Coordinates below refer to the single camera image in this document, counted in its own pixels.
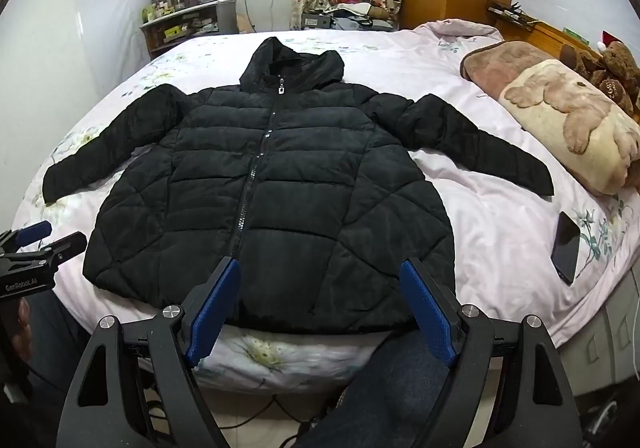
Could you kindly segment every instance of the jacket hood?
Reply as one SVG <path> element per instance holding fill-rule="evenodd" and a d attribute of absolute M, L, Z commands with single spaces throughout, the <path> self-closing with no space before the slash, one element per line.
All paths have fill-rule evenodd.
<path fill-rule="evenodd" d="M 273 92 L 282 78 L 287 92 L 304 92 L 340 82 L 343 75 L 344 62 L 337 51 L 297 53 L 270 37 L 255 51 L 240 85 L 245 92 Z"/>

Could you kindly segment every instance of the silver screw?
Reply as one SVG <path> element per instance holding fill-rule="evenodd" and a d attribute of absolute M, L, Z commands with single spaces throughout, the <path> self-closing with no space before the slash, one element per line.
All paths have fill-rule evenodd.
<path fill-rule="evenodd" d="M 537 329 L 542 325 L 542 320 L 536 315 L 530 314 L 529 316 L 527 316 L 527 323 L 534 329 Z"/>
<path fill-rule="evenodd" d="M 462 314 L 469 318 L 475 318 L 480 314 L 480 310 L 473 304 L 466 304 L 462 306 Z"/>
<path fill-rule="evenodd" d="M 169 305 L 162 310 L 162 316 L 165 318 L 175 318 L 180 314 L 180 308 L 177 305 Z"/>
<path fill-rule="evenodd" d="M 100 327 L 108 329 L 109 327 L 112 327 L 114 323 L 116 323 L 116 319 L 113 316 L 105 316 L 100 320 Z"/>

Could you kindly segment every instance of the phone screen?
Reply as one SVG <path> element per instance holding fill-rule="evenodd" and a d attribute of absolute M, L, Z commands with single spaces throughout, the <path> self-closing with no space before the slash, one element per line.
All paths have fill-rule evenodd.
<path fill-rule="evenodd" d="M 568 285 L 573 284 L 575 268 L 578 263 L 578 251 L 580 250 L 580 228 L 564 212 L 558 218 L 558 230 L 556 242 L 551 253 L 551 261 L 556 266 L 556 271 Z"/>

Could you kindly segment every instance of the jacket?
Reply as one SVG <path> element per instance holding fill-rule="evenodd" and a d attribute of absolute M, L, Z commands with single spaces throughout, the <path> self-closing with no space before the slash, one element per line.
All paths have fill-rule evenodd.
<path fill-rule="evenodd" d="M 85 277 L 162 308 L 232 255 L 242 284 L 228 323 L 286 333 L 389 330 L 412 320 L 398 287 L 407 257 L 455 291 L 449 218 L 407 149 L 434 149 L 553 194 L 542 162 L 437 96 L 379 94 L 341 83 L 343 71 L 335 51 L 299 54 L 271 37 L 239 85 L 191 95 L 159 86 L 52 165 L 46 202 L 156 144 L 100 208 Z"/>

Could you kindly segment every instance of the brown stuffed animal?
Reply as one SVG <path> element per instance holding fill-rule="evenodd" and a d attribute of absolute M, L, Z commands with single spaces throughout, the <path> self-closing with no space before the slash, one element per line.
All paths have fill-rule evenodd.
<path fill-rule="evenodd" d="M 640 110 L 640 69 L 622 42 L 611 42 L 599 60 L 588 51 L 565 44 L 560 62 L 604 92 L 637 123 L 640 121 L 640 115 L 634 114 L 634 105 Z"/>

